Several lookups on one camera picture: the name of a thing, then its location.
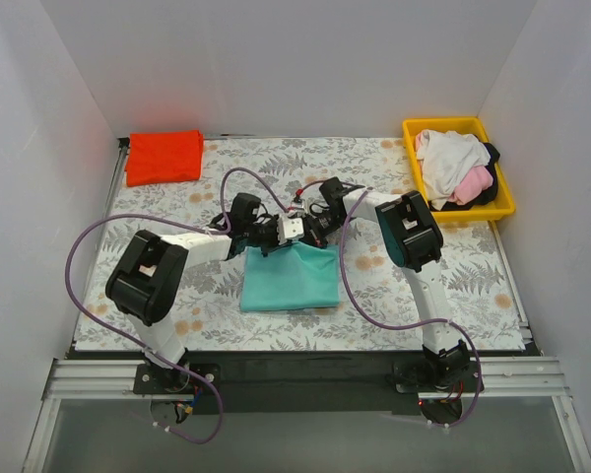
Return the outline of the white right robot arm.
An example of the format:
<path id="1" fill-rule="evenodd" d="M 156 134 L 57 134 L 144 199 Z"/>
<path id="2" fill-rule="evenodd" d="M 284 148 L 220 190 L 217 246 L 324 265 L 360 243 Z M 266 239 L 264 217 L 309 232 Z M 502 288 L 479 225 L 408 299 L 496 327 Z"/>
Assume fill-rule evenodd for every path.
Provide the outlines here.
<path id="1" fill-rule="evenodd" d="M 441 283 L 441 249 L 443 236 L 428 205 L 418 191 L 401 196 L 371 191 L 361 185 L 349 185 L 337 177 L 320 183 L 325 200 L 318 211 L 302 198 L 303 189 L 295 193 L 294 205 L 303 220 L 303 240 L 320 246 L 327 237 L 339 231 L 344 247 L 349 223 L 364 219 L 376 223 L 390 260 L 401 269 L 408 282 L 419 320 L 411 324 L 391 325 L 370 317 L 359 306 L 350 289 L 345 264 L 340 264 L 341 277 L 349 300 L 369 323 L 385 330 L 423 330 L 425 360 L 401 372 L 397 378 L 405 386 L 430 385 L 437 391 L 463 391 L 463 378 L 469 373 L 469 350 L 472 343 L 464 330 L 452 320 L 452 311 Z"/>

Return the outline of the teal t shirt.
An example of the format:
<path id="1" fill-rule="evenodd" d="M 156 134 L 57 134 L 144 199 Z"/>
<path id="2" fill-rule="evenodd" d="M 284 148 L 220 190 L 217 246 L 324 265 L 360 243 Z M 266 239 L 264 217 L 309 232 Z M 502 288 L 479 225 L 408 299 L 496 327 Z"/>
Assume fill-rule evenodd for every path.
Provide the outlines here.
<path id="1" fill-rule="evenodd" d="M 246 251 L 240 309 L 299 310 L 334 307 L 339 297 L 339 247 L 296 242 L 263 255 Z"/>

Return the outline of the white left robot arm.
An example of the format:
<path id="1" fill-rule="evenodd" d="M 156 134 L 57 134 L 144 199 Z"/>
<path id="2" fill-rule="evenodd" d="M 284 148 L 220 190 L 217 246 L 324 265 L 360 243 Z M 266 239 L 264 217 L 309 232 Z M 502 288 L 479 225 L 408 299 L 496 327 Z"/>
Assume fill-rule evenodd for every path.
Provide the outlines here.
<path id="1" fill-rule="evenodd" d="M 268 253 L 280 246 L 277 214 L 248 193 L 199 232 L 161 236 L 147 230 L 130 240 L 105 286 L 106 296 L 131 322 L 151 379 L 167 393 L 189 389 L 185 349 L 169 315 L 186 269 L 240 255 L 248 246 Z"/>

